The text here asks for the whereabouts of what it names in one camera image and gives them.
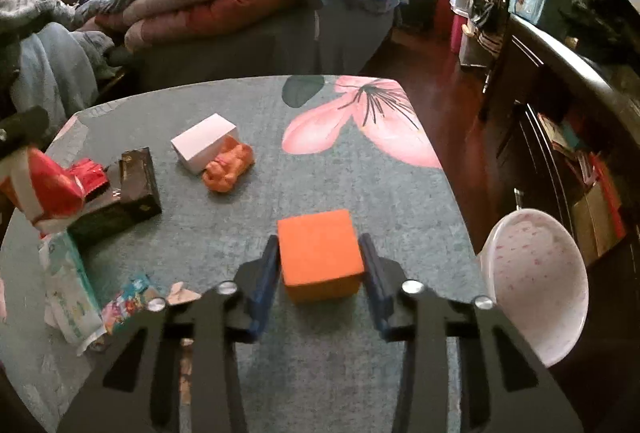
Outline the colourful candy wrapper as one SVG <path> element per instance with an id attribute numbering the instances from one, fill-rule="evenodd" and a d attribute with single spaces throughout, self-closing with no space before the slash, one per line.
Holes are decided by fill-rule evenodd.
<path id="1" fill-rule="evenodd" d="M 160 294 L 147 275 L 140 274 L 131 278 L 102 309 L 101 317 L 106 333 L 112 335 L 157 297 Z"/>

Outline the orange wrapper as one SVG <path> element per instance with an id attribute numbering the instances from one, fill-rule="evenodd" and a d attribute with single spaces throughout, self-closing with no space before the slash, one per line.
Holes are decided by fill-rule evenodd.
<path id="1" fill-rule="evenodd" d="M 202 181 L 209 191 L 228 193 L 254 162 L 252 147 L 226 136 L 215 159 L 206 165 Z"/>

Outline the dark wooden sideboard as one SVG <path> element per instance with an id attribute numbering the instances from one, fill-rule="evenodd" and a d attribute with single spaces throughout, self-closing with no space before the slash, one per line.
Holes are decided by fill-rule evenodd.
<path id="1" fill-rule="evenodd" d="M 510 15 L 484 124 L 501 213 L 536 208 L 587 264 L 586 327 L 570 358 L 639 358 L 639 106 L 597 65 Z"/>

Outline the floral grey-green tablecloth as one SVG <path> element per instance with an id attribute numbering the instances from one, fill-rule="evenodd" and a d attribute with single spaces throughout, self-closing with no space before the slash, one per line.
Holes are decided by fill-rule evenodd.
<path id="1" fill-rule="evenodd" d="M 209 115 L 236 125 L 255 165 L 225 196 L 180 163 L 171 139 Z M 204 292 L 256 259 L 285 217 L 346 210 L 383 257 L 447 299 L 482 292 L 454 194 L 404 89 L 348 76 L 243 78 L 132 96 L 79 112 L 48 147 L 63 166 L 148 148 L 160 214 L 82 257 L 100 303 L 144 274 Z M 265 334 L 238 349 L 253 432 L 387 432 L 404 349 L 367 299 L 295 305 L 280 292 Z"/>

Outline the red and white paper cup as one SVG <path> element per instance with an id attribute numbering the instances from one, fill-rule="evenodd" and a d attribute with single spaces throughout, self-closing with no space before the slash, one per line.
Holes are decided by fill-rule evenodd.
<path id="1" fill-rule="evenodd" d="M 65 231 L 86 197 L 76 176 L 34 147 L 1 160 L 1 191 L 42 235 Z"/>

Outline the red foil snack bag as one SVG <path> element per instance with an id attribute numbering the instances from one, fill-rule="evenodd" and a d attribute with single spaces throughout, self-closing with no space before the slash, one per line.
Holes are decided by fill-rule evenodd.
<path id="1" fill-rule="evenodd" d="M 96 199 L 111 187 L 105 168 L 88 158 L 73 163 L 67 173 L 78 180 L 86 202 Z"/>

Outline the white small box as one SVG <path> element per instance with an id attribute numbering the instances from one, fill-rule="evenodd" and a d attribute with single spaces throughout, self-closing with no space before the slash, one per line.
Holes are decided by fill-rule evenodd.
<path id="1" fill-rule="evenodd" d="M 182 165 L 190 173 L 198 175 L 220 153 L 228 136 L 238 140 L 238 128 L 220 114 L 214 113 L 172 138 L 170 143 Z"/>

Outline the chair draped with blankets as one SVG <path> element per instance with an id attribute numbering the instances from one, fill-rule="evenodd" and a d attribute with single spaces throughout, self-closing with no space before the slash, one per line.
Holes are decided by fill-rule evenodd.
<path id="1" fill-rule="evenodd" d="M 47 111 L 52 139 L 76 112 L 91 107 L 99 84 L 115 78 L 115 48 L 97 29 L 77 29 L 62 0 L 1 0 L 1 116 Z"/>

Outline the dark brown carton box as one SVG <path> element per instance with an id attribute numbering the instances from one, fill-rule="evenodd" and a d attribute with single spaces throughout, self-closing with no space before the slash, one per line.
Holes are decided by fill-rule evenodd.
<path id="1" fill-rule="evenodd" d="M 106 190 L 67 227 L 80 251 L 162 213 L 149 147 L 123 152 L 105 173 Z"/>

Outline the bed with folded quilts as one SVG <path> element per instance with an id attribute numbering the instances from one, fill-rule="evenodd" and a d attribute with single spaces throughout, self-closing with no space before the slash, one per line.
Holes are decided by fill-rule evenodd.
<path id="1" fill-rule="evenodd" d="M 407 0 L 87 0 L 74 25 L 111 37 L 144 90 L 244 76 L 355 74 Z"/>

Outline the orange cube box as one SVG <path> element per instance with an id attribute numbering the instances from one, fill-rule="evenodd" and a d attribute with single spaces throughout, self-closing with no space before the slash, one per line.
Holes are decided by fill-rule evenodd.
<path id="1" fill-rule="evenodd" d="M 278 222 L 282 280 L 296 305 L 352 297 L 364 274 L 349 211 L 305 214 Z"/>

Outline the white pink-speckled trash bin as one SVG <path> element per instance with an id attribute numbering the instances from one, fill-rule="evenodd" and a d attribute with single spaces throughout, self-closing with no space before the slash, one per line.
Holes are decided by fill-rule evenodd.
<path id="1" fill-rule="evenodd" d="M 562 361 L 589 307 L 586 265 L 564 226 L 534 208 L 513 211 L 491 229 L 477 262 L 489 296 L 542 363 Z"/>

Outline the pale green tissue pack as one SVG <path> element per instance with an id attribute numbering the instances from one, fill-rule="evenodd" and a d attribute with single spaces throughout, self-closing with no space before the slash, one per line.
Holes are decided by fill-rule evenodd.
<path id="1" fill-rule="evenodd" d="M 46 316 L 81 356 L 106 332 L 84 262 L 67 233 L 40 240 L 39 260 L 46 292 Z"/>

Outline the teal box with clothes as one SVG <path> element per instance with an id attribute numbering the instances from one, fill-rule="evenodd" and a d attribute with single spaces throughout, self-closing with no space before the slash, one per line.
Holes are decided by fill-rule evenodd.
<path id="1" fill-rule="evenodd" d="M 639 66 L 639 13 L 629 0 L 510 0 L 509 11 L 596 63 Z"/>

